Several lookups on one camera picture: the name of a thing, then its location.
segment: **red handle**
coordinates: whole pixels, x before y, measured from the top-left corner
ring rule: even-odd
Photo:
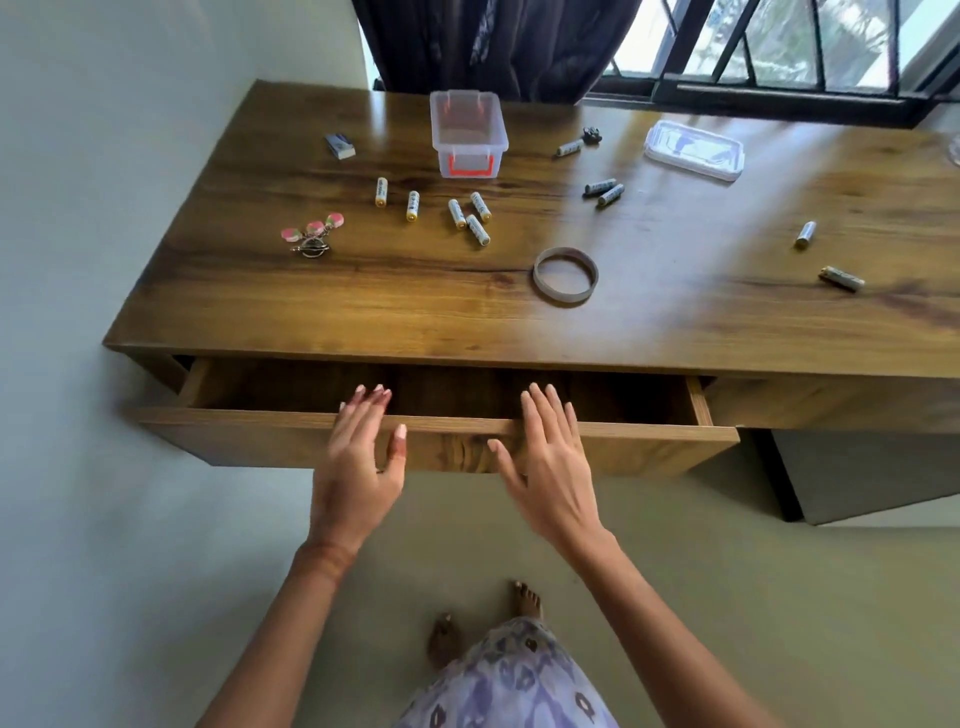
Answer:
[[[487,164],[486,172],[483,172],[482,170],[479,170],[479,169],[454,169],[453,155],[447,155],[446,163],[447,163],[447,166],[449,166],[450,168],[451,177],[477,177],[477,176],[489,177],[491,174],[493,174],[493,155],[489,155],[487,159],[489,160],[489,163]]]

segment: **roll of tape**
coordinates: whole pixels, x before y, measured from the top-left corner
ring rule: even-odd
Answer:
[[[578,263],[582,263],[587,269],[590,277],[589,288],[587,288],[585,291],[580,291],[579,293],[564,293],[563,291],[558,291],[556,288],[548,285],[547,282],[540,276],[540,265],[545,260],[555,257],[565,257],[570,260],[576,260]],[[597,287],[597,281],[600,280],[600,271],[597,269],[597,264],[593,262],[593,258],[583,251],[577,250],[576,248],[566,247],[548,248],[538,255],[536,260],[534,260],[533,277],[534,284],[544,296],[561,303],[579,303],[580,301],[586,301],[590,297],[590,294],[593,293],[593,289]]]

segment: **curtain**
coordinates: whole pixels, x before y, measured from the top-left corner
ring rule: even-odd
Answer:
[[[493,91],[574,104],[613,58],[640,0],[353,0],[388,91]]]

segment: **open drawer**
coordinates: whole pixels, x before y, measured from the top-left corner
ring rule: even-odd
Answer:
[[[420,364],[199,358],[178,406],[132,416],[211,465],[312,468],[357,384],[394,391],[377,440],[407,424],[407,470],[493,473],[499,438],[523,468],[519,394],[552,383],[572,401],[596,474],[676,474],[739,442],[714,427],[695,376]]]

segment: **forearm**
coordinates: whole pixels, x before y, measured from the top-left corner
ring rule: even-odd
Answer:
[[[737,685],[603,531],[565,549],[668,728],[780,725]]]
[[[352,556],[304,547],[270,610],[198,728],[286,728],[293,722],[313,653]]]

